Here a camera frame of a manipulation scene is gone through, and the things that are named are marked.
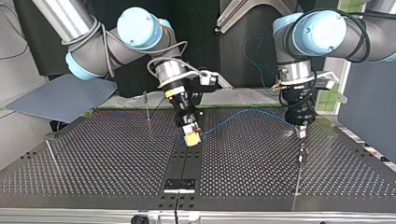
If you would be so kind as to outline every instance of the white wall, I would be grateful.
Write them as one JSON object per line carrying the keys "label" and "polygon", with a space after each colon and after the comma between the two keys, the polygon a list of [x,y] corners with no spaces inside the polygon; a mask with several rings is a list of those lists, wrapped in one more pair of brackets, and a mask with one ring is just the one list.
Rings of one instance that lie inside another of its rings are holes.
{"label": "white wall", "polygon": [[[0,0],[13,7],[12,0]],[[20,31],[18,19],[4,7],[0,9]],[[18,36],[5,15],[0,12],[0,58],[22,52],[26,42]],[[0,60],[0,170],[21,154],[38,146],[50,132],[49,121],[4,109],[4,106],[25,93],[45,84],[38,74],[32,53]]]}

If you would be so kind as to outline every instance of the metal bracket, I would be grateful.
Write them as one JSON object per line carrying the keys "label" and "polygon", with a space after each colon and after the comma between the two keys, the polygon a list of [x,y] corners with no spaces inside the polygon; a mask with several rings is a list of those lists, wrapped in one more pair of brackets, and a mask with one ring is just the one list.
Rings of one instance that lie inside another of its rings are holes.
{"label": "metal bracket", "polygon": [[225,34],[237,21],[258,5],[271,6],[283,16],[294,12],[288,0],[233,0],[219,17],[215,34]]}

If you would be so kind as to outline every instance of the screw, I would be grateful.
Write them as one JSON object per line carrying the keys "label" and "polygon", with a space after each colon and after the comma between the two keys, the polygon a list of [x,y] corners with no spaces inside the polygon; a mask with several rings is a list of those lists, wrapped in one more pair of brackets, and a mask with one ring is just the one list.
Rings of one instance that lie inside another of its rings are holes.
{"label": "screw", "polygon": [[281,71],[283,74],[285,74],[285,75],[287,75],[287,74],[289,73],[289,69],[287,69],[287,68],[282,68],[280,71]]}
{"label": "screw", "polygon": [[215,29],[213,29],[213,34],[219,35],[220,33],[221,33],[221,28],[219,28],[218,26],[216,26]]}

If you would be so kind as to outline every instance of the perforated metal surface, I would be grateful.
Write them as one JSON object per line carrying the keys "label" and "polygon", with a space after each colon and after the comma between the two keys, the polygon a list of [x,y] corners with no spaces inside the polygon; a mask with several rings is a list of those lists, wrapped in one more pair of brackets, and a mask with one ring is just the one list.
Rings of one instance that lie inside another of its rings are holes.
{"label": "perforated metal surface", "polygon": [[51,143],[17,161],[1,176],[3,194],[154,198],[162,192],[177,139],[173,111],[100,111]]}
{"label": "perforated metal surface", "polygon": [[182,176],[197,189],[179,209],[396,213],[396,174],[329,121],[297,139],[284,110],[243,110],[204,110],[203,143],[187,149],[172,110],[150,124],[146,111],[97,112],[52,142],[57,160],[42,148],[0,171],[0,207],[173,209],[164,182]]}
{"label": "perforated metal surface", "polygon": [[[241,110],[206,110],[204,130]],[[301,143],[308,160],[294,197]],[[396,212],[396,174],[326,119],[298,139],[283,120],[248,111],[208,134],[202,151],[197,210]]]}
{"label": "perforated metal surface", "polygon": [[[206,111],[205,129],[238,111]],[[290,196],[297,179],[298,151],[282,140],[283,135],[291,134],[288,123],[257,111],[240,114],[208,134],[204,141],[201,195]]]}

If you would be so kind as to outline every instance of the black background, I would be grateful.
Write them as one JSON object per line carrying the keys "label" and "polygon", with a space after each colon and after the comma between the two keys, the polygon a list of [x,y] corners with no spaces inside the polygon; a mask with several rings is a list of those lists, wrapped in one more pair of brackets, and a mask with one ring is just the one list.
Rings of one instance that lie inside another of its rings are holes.
{"label": "black background", "polygon": [[[178,41],[189,41],[189,47],[183,55],[185,61],[195,67],[221,72],[235,87],[262,87],[260,70],[245,58],[245,49],[247,57],[261,65],[265,86],[272,86],[276,72],[272,23],[280,14],[272,7],[254,7],[226,35],[215,36],[213,28],[217,24],[220,5],[227,6],[229,1],[91,0],[89,10],[107,30],[111,30],[116,27],[117,20],[125,9],[143,7],[156,17],[169,20]],[[304,10],[309,10],[314,7],[336,7],[338,1],[301,0],[300,4]],[[15,6],[40,75],[56,77],[70,73],[64,62],[66,47],[61,45],[61,38],[33,2],[15,0]],[[143,91],[157,90],[158,80],[146,70],[148,61],[149,57],[146,56],[116,71],[115,80],[121,96],[132,97]],[[316,60],[313,65],[320,70],[323,60]]]}

